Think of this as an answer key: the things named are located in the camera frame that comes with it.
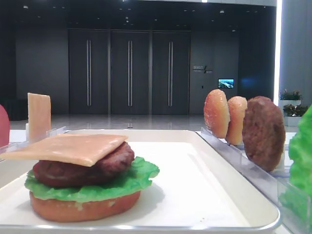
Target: glossy floor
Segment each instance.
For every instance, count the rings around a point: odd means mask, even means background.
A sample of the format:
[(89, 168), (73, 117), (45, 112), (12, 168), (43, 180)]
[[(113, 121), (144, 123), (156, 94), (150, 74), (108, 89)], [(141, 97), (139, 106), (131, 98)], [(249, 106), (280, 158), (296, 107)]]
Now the glossy floor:
[[(25, 129), (26, 120), (12, 121), (11, 129)], [(53, 115), (52, 128), (76, 129), (174, 129), (199, 131), (203, 115)], [(296, 132), (297, 127), (287, 127)]]

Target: burger model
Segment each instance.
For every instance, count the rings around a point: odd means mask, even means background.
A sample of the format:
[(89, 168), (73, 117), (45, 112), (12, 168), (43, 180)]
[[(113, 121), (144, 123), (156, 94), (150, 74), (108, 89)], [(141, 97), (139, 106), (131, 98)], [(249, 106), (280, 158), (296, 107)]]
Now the burger model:
[(80, 222), (131, 209), (159, 168), (134, 156), (120, 135), (60, 134), (3, 153), (39, 160), (27, 174), (33, 210), (46, 220)]

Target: bottom bun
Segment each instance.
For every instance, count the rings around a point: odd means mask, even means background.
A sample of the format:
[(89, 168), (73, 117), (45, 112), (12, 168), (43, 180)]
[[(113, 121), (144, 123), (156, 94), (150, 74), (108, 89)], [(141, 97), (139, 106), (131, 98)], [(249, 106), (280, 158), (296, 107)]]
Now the bottom bun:
[(79, 203), (56, 199), (41, 200), (30, 192), (34, 211), (42, 218), (54, 222), (82, 222), (117, 215), (131, 209), (139, 197), (140, 191), (104, 201)]

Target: tall panel door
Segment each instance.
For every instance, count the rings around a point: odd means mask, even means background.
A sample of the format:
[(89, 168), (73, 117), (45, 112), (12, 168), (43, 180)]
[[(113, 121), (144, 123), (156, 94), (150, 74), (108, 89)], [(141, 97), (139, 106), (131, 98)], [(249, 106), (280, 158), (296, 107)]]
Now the tall panel door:
[(70, 113), (107, 114), (107, 32), (71, 30)]
[(148, 114), (148, 33), (113, 32), (112, 114)]
[(153, 114), (188, 114), (188, 33), (153, 34)]

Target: metal door handle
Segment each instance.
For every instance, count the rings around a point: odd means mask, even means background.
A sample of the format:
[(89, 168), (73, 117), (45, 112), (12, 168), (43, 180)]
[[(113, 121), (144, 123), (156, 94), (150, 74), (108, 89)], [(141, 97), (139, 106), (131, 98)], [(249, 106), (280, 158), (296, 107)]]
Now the metal door handle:
[(130, 41), (128, 41), (128, 106), (130, 107)]
[(133, 47), (132, 47), (132, 41), (130, 41), (130, 53), (131, 53), (131, 58), (130, 58), (130, 69), (131, 69), (131, 75), (130, 75), (130, 90), (131, 90), (131, 96), (130, 96), (130, 106), (133, 104)]
[(92, 42), (89, 40), (89, 105), (92, 106)]
[(170, 106), (172, 106), (173, 81), (174, 81), (174, 43), (171, 42), (171, 86), (170, 86)]
[(170, 106), (170, 83), (171, 83), (171, 42), (169, 42), (169, 55), (168, 55), (168, 106)]
[(89, 40), (87, 40), (87, 105), (90, 106), (90, 79), (89, 79), (89, 75), (90, 75), (90, 61), (89, 61)]

